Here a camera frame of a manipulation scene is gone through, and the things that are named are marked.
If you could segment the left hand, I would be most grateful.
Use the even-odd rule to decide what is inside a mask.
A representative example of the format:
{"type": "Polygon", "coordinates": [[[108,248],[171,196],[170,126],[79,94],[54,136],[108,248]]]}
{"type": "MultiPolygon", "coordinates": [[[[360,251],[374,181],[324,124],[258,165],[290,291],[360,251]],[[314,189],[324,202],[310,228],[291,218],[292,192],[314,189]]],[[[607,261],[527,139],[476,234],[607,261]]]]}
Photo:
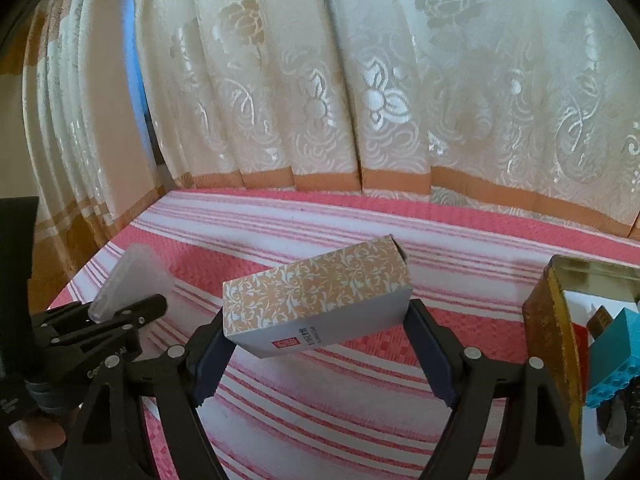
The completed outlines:
{"type": "Polygon", "coordinates": [[[14,422],[9,432],[37,479],[57,479],[60,464],[53,451],[66,443],[66,431],[56,420],[29,417],[14,422]]]}

